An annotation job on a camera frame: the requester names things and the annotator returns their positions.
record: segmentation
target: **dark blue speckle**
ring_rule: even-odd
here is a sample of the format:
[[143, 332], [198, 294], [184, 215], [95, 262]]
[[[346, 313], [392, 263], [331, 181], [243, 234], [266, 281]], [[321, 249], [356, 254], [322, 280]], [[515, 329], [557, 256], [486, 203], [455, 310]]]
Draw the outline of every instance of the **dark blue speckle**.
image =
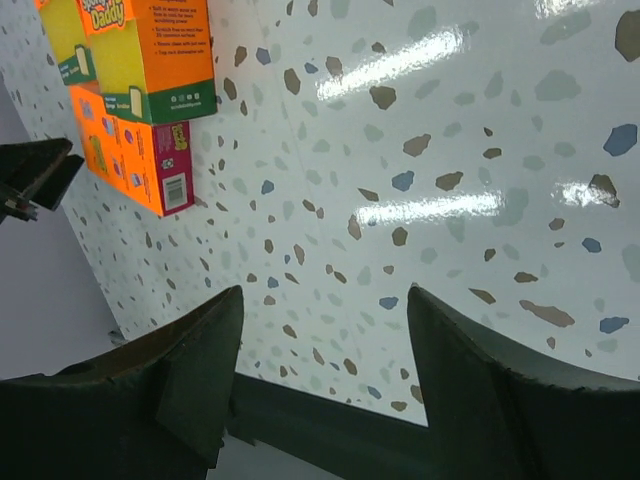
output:
[[367, 390], [369, 391], [369, 394], [376, 400], [380, 400], [382, 398], [382, 394], [378, 391], [377, 388], [374, 388], [371, 385], [369, 385], [367, 386]]
[[409, 170], [407, 172], [396, 175], [391, 179], [391, 185], [393, 188], [400, 190], [401, 192], [406, 192], [413, 185], [413, 177], [414, 173]]
[[587, 249], [590, 253], [600, 253], [602, 251], [602, 247], [600, 246], [600, 242], [595, 238], [587, 237], [582, 241], [582, 246]]
[[398, 304], [398, 297], [384, 297], [378, 302], [382, 308], [391, 310]]
[[306, 70], [307, 73], [316, 73], [318, 71], [318, 67], [316, 67], [313, 63], [305, 63], [304, 64], [304, 69]]
[[273, 192], [273, 189], [275, 188], [275, 185], [273, 184], [272, 181], [270, 180], [265, 180], [264, 183], [262, 184], [262, 194], [266, 195], [267, 193], [271, 193]]
[[631, 150], [636, 143], [638, 143], [638, 126], [627, 123], [613, 128], [602, 148], [612, 157], [619, 157]]
[[616, 330], [620, 330], [628, 323], [629, 319], [626, 317], [603, 318], [600, 320], [600, 331], [602, 333], [613, 333]]
[[256, 50], [256, 58], [263, 65], [268, 65], [269, 63], [271, 63], [271, 55], [269, 55], [269, 50], [266, 50], [264, 48], [258, 48], [258, 50]]

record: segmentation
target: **white speckled tabletop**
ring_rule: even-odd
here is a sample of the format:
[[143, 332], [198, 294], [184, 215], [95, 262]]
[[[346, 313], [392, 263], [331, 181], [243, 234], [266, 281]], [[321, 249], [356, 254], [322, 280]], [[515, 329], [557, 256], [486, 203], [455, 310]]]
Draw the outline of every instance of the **white speckled tabletop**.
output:
[[[197, 206], [159, 219], [86, 170], [64, 201], [128, 338], [241, 284], [239, 372], [425, 424], [417, 282], [637, 379], [637, 2], [209, 4], [220, 112], [191, 122]], [[27, 130], [77, 139], [33, 2], [2, 2], [0, 26]]]

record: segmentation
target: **barcode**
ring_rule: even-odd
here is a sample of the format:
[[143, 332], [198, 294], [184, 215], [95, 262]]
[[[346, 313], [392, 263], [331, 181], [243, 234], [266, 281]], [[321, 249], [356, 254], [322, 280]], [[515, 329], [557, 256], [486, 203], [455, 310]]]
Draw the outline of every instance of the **barcode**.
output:
[[187, 203], [187, 180], [184, 173], [165, 178], [162, 186], [165, 210], [173, 210]]

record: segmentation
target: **gray floor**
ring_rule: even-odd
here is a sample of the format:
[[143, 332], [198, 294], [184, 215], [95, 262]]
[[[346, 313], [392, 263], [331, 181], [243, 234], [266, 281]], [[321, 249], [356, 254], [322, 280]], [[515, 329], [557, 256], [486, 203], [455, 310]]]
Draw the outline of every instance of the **gray floor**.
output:
[[[0, 83], [0, 144], [28, 140]], [[62, 210], [0, 225], [0, 378], [65, 366], [112, 348], [115, 321]], [[225, 439], [208, 480], [335, 477], [269, 445]]]

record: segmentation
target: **cardboard packaging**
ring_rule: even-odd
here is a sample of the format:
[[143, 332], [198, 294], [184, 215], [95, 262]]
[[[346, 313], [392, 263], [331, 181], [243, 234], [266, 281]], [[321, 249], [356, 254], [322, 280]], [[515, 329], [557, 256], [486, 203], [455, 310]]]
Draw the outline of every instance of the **cardboard packaging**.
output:
[[189, 122], [151, 126], [109, 115], [97, 82], [70, 93], [89, 170], [160, 216], [193, 205]]
[[65, 85], [96, 79], [78, 0], [34, 0]]
[[216, 112], [206, 0], [77, 0], [107, 113], [148, 124]]

